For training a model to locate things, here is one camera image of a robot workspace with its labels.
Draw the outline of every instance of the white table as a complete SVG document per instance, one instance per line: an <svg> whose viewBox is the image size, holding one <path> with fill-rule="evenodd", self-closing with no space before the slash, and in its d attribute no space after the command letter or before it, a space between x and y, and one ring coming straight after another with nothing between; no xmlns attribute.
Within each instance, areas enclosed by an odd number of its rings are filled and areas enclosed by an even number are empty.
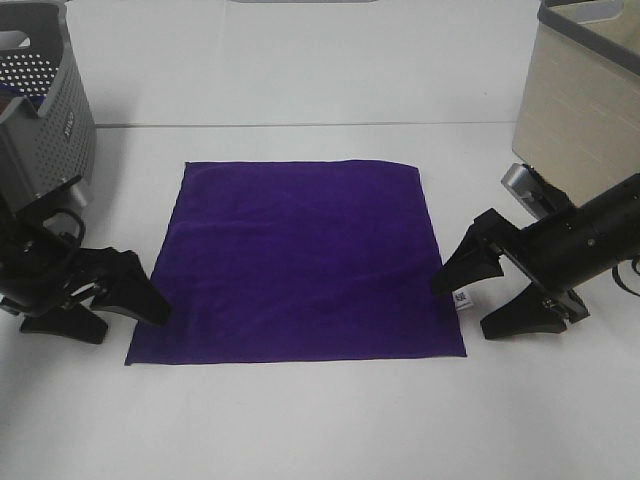
<svg viewBox="0 0 640 480"><path fill-rule="evenodd" d="M512 124L102 129L87 245L159 251L183 162L377 158L420 168L443 256L474 216L530 220L499 185ZM469 358L124 367L102 346L0 318L0 478L629 479L638 473L638 304L602 276L560 336L488 342L478 320L526 281L471 288Z"/></svg>
<svg viewBox="0 0 640 480"><path fill-rule="evenodd" d="M96 121L513 121L539 0L74 0Z"/></svg>

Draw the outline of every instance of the white label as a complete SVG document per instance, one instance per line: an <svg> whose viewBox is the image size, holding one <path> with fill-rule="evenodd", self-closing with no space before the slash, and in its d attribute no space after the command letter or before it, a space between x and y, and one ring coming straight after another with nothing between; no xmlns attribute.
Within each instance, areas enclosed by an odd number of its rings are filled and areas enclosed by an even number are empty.
<svg viewBox="0 0 640 480"><path fill-rule="evenodd" d="M466 288L461 288L453 292L453 301L456 305L456 310L466 310L473 307L473 300Z"/></svg>

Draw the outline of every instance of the beige storage bin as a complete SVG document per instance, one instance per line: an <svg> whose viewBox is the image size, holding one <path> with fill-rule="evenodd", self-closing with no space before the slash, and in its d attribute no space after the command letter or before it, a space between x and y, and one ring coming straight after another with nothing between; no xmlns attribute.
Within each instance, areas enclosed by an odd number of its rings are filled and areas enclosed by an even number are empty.
<svg viewBox="0 0 640 480"><path fill-rule="evenodd" d="M640 0L542 2L513 150L580 205L640 171Z"/></svg>

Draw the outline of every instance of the purple cloth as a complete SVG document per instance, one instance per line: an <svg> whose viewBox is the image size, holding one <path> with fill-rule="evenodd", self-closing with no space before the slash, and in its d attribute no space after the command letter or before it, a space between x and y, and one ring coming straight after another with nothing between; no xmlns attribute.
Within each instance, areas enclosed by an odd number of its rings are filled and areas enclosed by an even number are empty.
<svg viewBox="0 0 640 480"><path fill-rule="evenodd" d="M465 356L416 168L188 163L126 363Z"/></svg>

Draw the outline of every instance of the perforated basket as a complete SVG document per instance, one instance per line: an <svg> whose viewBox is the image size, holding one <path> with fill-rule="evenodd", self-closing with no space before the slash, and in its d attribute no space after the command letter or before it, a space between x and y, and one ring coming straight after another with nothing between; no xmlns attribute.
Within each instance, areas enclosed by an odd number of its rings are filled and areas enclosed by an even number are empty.
<svg viewBox="0 0 640 480"><path fill-rule="evenodd" d="M26 96L0 114L0 194L18 211L68 179L89 182L95 124L66 25L52 0L0 1L0 31L24 32L28 45L0 50L0 82Z"/></svg>

